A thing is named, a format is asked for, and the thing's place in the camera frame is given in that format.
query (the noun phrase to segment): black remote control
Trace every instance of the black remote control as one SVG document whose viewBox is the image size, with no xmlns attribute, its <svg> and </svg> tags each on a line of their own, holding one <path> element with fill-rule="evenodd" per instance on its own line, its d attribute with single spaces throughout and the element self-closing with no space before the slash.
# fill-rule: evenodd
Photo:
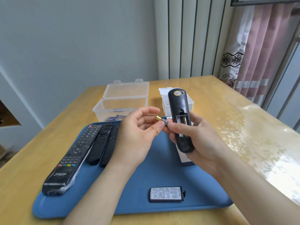
<svg viewBox="0 0 300 225">
<path fill-rule="evenodd" d="M 86 157 L 86 161 L 90 165 L 94 166 L 99 163 L 103 155 L 107 140 L 110 136 L 112 127 L 113 124 L 105 124 L 99 131 L 99 135 L 97 136 L 97 139 L 95 140 L 88 156 Z"/>
<path fill-rule="evenodd" d="M 110 137 L 109 137 L 109 139 L 107 141 L 107 145 L 105 147 L 103 157 L 100 162 L 100 167 L 106 167 L 106 165 L 110 161 L 110 158 L 113 155 L 113 151 L 115 149 L 115 142 L 117 140 L 117 135 L 118 135 L 118 131 L 119 131 L 119 126 L 120 126 L 120 124 L 114 124 L 114 126 L 112 128 Z"/>
<path fill-rule="evenodd" d="M 75 180 L 78 169 L 84 162 L 102 125 L 89 125 L 66 155 L 43 183 L 42 192 L 47 196 L 61 196 Z"/>
</svg>

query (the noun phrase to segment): label on battery cover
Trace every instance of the label on battery cover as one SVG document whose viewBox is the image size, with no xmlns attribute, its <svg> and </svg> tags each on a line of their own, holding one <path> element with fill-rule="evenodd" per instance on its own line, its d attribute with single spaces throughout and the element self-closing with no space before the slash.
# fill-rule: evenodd
<svg viewBox="0 0 300 225">
<path fill-rule="evenodd" d="M 151 188 L 150 200 L 182 200 L 180 186 Z"/>
</svg>

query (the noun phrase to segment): white plastic box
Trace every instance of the white plastic box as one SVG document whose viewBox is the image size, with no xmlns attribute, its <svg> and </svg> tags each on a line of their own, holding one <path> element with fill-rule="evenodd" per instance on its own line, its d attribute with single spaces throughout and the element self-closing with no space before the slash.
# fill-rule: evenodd
<svg viewBox="0 0 300 225">
<path fill-rule="evenodd" d="M 165 87 L 165 88 L 159 88 L 159 92 L 163 101 L 163 111 L 165 113 L 165 116 L 172 116 L 171 114 L 171 109 L 170 109 L 170 102 L 169 102 L 169 97 L 168 97 L 168 93 L 169 91 L 171 91 L 174 88 L 180 88 L 180 87 Z M 194 101 L 189 97 L 189 95 L 187 94 L 187 103 L 188 103 L 188 108 L 189 110 L 193 110 L 193 105 L 194 105 Z"/>
<path fill-rule="evenodd" d="M 121 83 L 114 80 L 108 84 L 101 99 L 93 108 L 99 121 L 117 115 L 129 115 L 133 110 L 148 105 L 149 82 L 136 79 L 135 82 Z"/>
</svg>

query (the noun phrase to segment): white wall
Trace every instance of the white wall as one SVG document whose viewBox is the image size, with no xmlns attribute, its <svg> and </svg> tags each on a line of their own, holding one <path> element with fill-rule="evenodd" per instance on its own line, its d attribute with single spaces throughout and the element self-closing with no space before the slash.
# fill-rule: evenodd
<svg viewBox="0 0 300 225">
<path fill-rule="evenodd" d="M 0 65 L 46 126 L 89 86 L 158 78 L 154 2 L 1 0 Z"/>
</svg>

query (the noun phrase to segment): blue tray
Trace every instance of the blue tray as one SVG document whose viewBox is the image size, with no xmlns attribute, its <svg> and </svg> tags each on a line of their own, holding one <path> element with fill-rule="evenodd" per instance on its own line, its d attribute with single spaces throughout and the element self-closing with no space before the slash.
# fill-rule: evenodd
<svg viewBox="0 0 300 225">
<path fill-rule="evenodd" d="M 74 185 L 64 195 L 49 197 L 39 193 L 32 207 L 33 215 L 41 219 L 66 217 L 102 171 L 99 165 L 90 166 L 85 162 Z M 150 203 L 149 189 L 165 186 L 182 186 L 183 191 L 186 191 L 184 201 Z M 175 144 L 167 134 L 161 132 L 154 138 L 146 159 L 126 184 L 115 214 L 223 208 L 232 203 L 223 188 L 208 173 L 196 165 L 182 166 Z"/>
</svg>

